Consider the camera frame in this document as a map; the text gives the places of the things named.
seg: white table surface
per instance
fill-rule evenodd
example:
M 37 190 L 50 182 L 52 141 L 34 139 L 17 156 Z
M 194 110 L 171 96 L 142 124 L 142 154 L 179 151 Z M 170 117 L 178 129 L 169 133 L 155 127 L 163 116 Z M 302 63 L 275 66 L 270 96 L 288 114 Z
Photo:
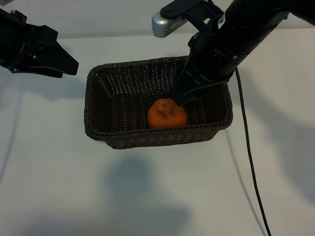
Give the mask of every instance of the white table surface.
M 209 142 L 113 150 L 85 135 L 88 72 L 187 55 L 189 34 L 65 39 L 62 79 L 0 71 L 1 236 L 259 236 L 236 78 Z M 274 31 L 241 64 L 258 187 L 274 236 L 315 235 L 315 29 Z

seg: orange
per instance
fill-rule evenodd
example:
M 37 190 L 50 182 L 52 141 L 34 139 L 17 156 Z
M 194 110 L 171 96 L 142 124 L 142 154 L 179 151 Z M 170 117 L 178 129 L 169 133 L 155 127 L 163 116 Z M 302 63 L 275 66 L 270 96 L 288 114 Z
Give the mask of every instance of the orange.
M 148 111 L 148 124 L 150 128 L 186 125 L 187 114 L 171 98 L 160 99 Z

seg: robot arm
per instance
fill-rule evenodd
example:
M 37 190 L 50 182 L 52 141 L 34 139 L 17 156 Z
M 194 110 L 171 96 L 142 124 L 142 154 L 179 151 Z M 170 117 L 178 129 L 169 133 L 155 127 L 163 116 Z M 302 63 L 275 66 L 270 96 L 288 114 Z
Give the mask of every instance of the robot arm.
M 184 68 L 173 77 L 178 105 L 202 99 L 208 88 L 229 81 L 237 66 L 292 12 L 315 25 L 309 0 L 234 0 L 223 13 L 212 1 L 175 0 L 152 18 L 154 35 L 165 37 L 190 21 L 199 32 Z
M 75 75 L 79 63 L 58 44 L 58 32 L 26 24 L 26 19 L 18 11 L 0 9 L 0 65 L 12 73 Z

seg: white label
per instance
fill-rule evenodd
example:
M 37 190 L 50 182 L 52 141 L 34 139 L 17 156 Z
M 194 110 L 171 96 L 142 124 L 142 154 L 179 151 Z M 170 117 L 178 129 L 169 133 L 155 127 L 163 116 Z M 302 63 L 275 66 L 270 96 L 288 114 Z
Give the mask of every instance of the white label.
M 1 6 L 5 6 L 7 4 L 9 4 L 10 2 L 12 2 L 13 0 L 0 0 L 0 5 Z
M 221 29 L 224 23 L 225 23 L 225 13 L 221 16 L 221 18 L 218 21 L 218 28 Z

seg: brown woven basket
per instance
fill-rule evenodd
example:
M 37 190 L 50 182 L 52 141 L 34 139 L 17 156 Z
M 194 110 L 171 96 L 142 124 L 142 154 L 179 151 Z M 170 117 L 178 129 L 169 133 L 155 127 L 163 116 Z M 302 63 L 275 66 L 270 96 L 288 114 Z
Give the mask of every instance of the brown woven basket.
M 226 129 L 233 119 L 227 84 L 212 87 L 203 100 L 184 106 L 186 126 L 149 128 L 149 108 L 157 99 L 170 97 L 172 76 L 186 60 L 161 58 L 94 68 L 86 89 L 86 134 L 124 149 L 201 142 Z

